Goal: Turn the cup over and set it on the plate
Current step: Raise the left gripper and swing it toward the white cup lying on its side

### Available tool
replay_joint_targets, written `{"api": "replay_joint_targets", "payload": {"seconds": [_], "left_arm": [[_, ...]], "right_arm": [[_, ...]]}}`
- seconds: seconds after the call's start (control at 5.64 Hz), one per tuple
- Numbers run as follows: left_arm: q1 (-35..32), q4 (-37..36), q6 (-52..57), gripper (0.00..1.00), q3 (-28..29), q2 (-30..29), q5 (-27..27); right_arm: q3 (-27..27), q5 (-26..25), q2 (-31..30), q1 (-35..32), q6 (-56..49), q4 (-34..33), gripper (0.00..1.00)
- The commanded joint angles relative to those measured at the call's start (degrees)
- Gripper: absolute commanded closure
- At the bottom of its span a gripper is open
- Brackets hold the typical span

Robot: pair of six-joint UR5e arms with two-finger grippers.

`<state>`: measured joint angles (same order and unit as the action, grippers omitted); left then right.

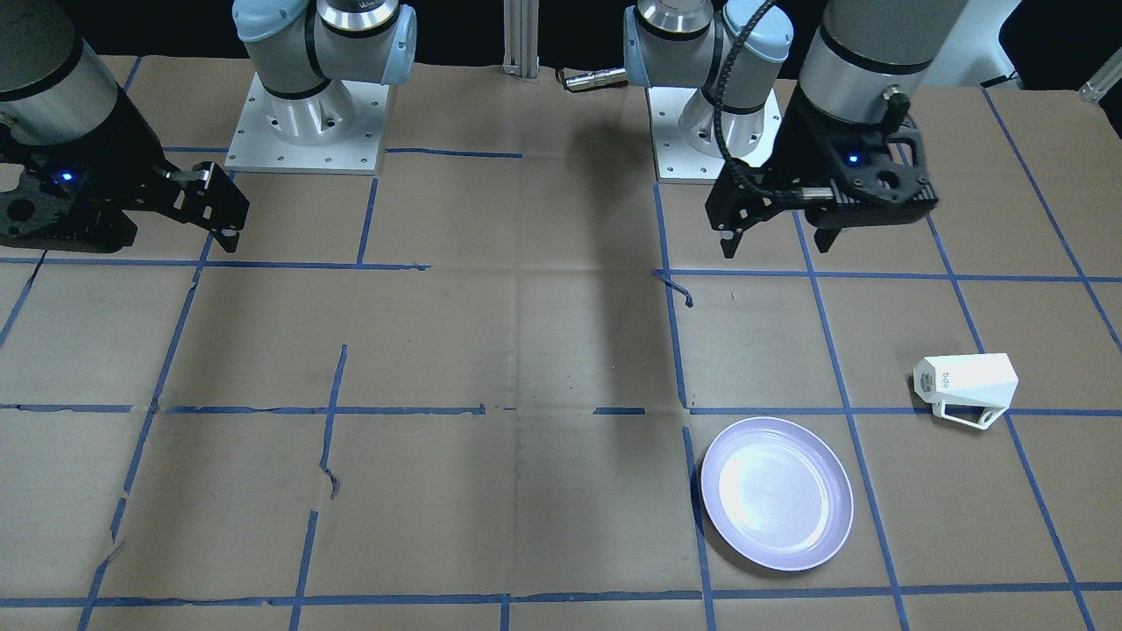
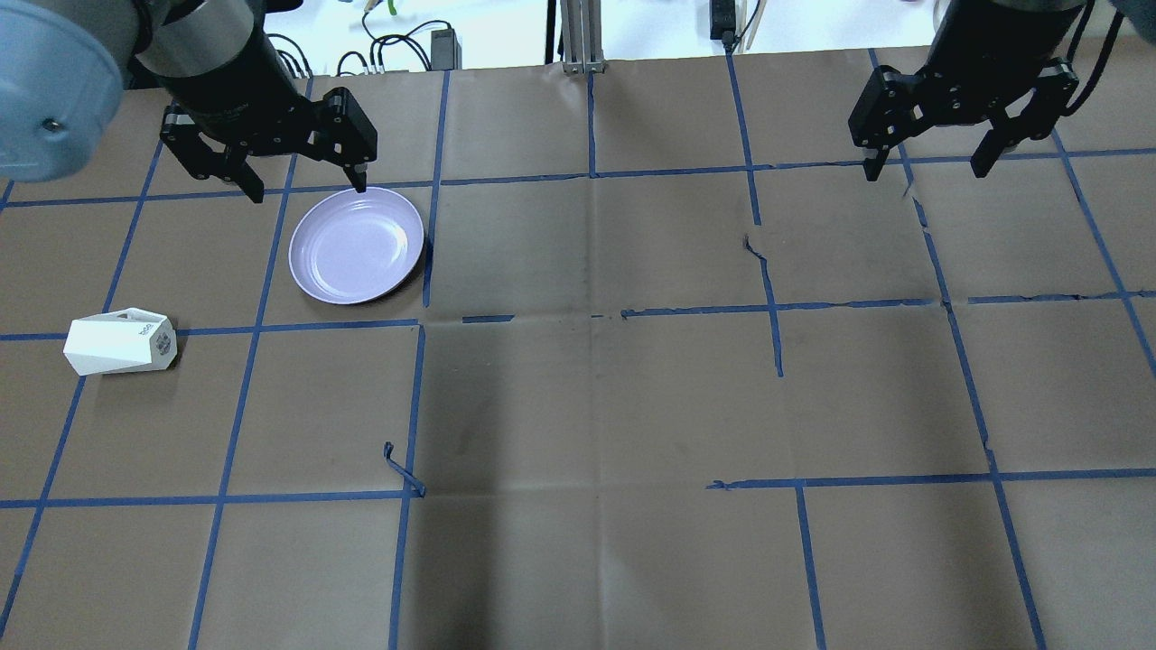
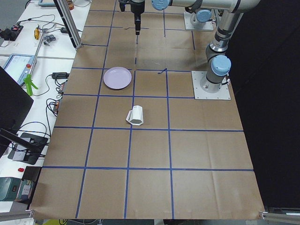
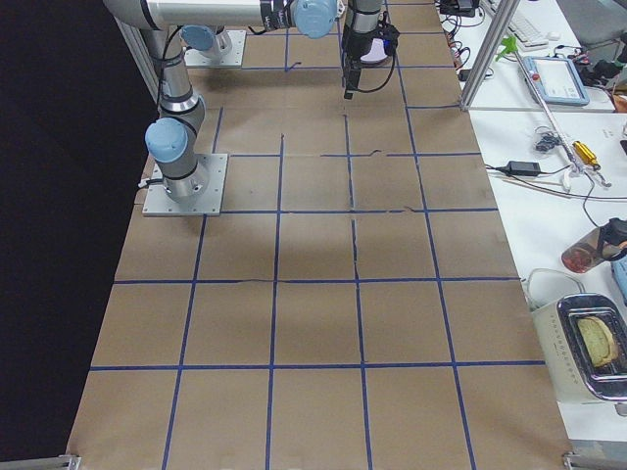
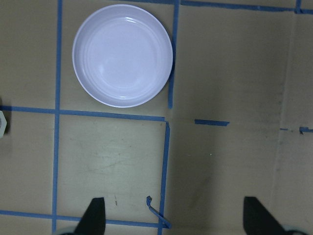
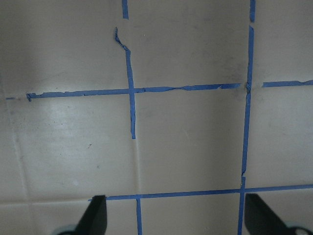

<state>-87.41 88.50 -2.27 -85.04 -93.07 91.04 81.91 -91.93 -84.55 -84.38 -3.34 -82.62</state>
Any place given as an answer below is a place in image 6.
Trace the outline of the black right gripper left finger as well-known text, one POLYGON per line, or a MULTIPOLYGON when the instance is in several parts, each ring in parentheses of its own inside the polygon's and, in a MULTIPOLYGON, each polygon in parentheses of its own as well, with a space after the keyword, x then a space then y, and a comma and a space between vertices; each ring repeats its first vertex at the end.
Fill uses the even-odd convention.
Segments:
POLYGON ((79 220, 75 235, 104 235, 107 229, 106 196, 94 196, 79 220))

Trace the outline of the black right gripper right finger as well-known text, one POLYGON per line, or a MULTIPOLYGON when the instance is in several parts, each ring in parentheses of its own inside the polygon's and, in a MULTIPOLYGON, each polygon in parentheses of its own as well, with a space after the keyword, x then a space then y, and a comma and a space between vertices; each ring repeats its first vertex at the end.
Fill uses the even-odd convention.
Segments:
POLYGON ((287 235, 288 228, 255 193, 245 196, 245 226, 250 235, 287 235))

